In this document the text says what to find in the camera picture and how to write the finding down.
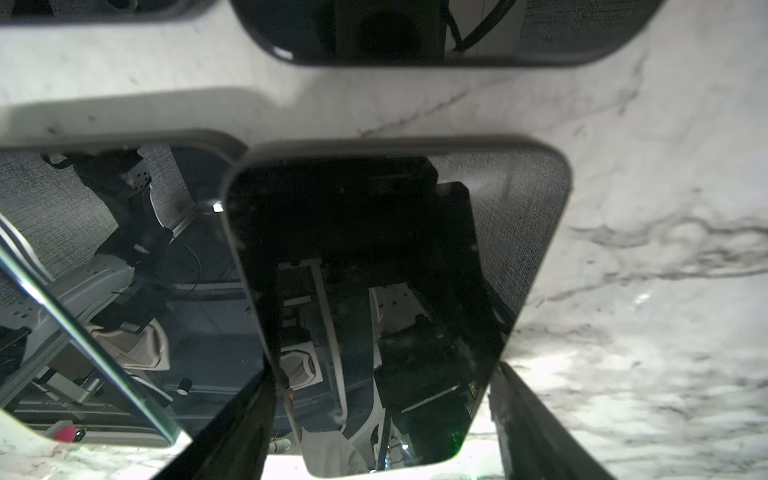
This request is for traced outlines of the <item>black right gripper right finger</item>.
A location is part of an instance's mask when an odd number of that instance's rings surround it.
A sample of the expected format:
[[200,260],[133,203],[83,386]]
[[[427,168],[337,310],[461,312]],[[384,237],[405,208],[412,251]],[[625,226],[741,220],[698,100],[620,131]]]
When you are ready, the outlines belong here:
[[490,410],[507,479],[614,478],[504,362],[492,375]]

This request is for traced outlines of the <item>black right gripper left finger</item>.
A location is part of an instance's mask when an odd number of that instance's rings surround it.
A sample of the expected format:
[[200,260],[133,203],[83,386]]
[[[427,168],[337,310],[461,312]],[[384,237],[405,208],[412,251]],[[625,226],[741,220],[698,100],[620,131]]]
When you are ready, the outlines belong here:
[[259,479],[268,455],[276,406],[275,374],[265,363],[262,371],[155,477]]

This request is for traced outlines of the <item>black phone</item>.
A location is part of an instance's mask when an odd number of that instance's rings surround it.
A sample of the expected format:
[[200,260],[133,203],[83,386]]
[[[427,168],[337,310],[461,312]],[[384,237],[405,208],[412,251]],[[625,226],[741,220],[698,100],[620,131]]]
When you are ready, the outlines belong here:
[[569,67],[620,49],[659,1],[235,1],[279,59],[333,67]]
[[48,25],[175,20],[198,15],[216,1],[40,0],[2,1],[1,25]]
[[[150,144],[1,156],[1,243],[189,435],[264,370],[223,228],[221,156]],[[159,431],[8,275],[1,407],[64,441],[157,445]]]
[[275,451],[320,479],[456,456],[570,187],[529,141],[236,167],[222,210],[278,390]]

